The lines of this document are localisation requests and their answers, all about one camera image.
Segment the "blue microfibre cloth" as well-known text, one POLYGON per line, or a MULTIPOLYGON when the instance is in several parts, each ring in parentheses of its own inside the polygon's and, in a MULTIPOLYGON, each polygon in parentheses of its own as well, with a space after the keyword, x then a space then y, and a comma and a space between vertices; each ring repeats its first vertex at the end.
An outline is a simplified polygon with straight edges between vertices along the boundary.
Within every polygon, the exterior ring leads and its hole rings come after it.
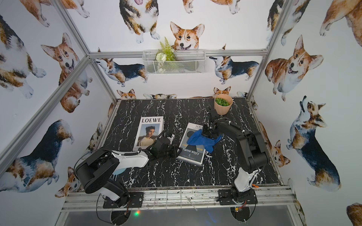
POLYGON ((214 151, 214 145, 217 144, 222 139, 220 135, 216 139, 211 139, 202 135, 202 130, 194 132, 191 137, 188 139, 187 144, 192 146, 204 146, 205 150, 209 153, 214 151))

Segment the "LOEWE white magazine book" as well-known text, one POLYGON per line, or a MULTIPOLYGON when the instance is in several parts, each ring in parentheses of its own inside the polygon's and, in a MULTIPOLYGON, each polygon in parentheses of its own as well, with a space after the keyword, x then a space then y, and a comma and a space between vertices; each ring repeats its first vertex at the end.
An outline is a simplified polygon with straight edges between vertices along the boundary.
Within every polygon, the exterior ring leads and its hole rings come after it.
POLYGON ((133 151, 138 151, 139 148, 145 149, 152 145, 163 131, 163 126, 163 116, 141 117, 133 151))

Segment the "grey Twins story book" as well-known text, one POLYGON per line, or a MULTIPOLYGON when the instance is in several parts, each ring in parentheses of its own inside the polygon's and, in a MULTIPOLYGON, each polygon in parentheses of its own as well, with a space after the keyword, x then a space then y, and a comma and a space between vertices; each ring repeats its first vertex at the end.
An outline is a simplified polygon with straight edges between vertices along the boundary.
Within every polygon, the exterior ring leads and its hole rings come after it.
POLYGON ((205 156, 204 146, 189 145, 187 142, 189 138, 198 130, 201 130, 203 126, 189 122, 184 132, 183 138, 179 145, 180 150, 176 159, 192 163, 197 166, 201 166, 205 156))

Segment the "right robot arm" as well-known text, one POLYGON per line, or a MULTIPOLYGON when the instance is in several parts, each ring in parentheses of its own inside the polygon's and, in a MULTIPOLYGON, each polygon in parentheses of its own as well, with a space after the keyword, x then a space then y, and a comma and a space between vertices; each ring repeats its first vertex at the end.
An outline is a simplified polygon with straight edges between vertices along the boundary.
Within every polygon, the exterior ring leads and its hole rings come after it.
POLYGON ((220 135, 226 135, 236 145, 240 168, 229 197, 240 203, 255 193, 252 184, 269 163, 268 150, 260 132, 246 131, 227 117, 220 116, 215 109, 209 110, 202 136, 215 140, 220 135))

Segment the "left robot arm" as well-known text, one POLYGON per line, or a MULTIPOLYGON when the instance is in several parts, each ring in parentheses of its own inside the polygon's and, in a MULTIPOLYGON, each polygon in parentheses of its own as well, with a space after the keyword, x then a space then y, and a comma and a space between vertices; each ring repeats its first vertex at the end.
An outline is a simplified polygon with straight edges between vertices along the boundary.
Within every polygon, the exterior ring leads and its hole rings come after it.
POLYGON ((118 207, 131 203, 131 196, 125 185, 112 179, 128 168, 143 168, 159 161, 175 159, 183 150, 173 144, 174 134, 161 132, 147 147, 135 151, 121 152, 100 148, 74 167, 74 174, 84 187, 85 193, 100 193, 118 207))

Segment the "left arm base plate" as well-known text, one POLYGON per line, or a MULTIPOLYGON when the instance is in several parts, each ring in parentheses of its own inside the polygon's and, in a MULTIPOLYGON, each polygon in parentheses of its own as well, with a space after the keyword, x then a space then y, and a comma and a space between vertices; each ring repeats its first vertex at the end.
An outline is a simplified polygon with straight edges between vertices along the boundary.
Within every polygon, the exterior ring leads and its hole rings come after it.
POLYGON ((129 192, 129 194, 124 195, 112 201, 108 197, 105 198, 103 208, 104 209, 115 209, 115 208, 140 208, 143 203, 144 192, 129 192))

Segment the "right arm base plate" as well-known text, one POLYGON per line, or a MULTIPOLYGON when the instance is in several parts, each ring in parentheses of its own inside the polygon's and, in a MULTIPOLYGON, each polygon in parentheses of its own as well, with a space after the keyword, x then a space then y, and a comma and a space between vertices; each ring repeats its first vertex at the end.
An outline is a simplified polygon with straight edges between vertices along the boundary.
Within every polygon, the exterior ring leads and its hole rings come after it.
POLYGON ((239 192, 236 188, 218 190, 218 199, 221 205, 243 205, 246 204, 258 204, 255 190, 250 189, 245 192, 239 192))

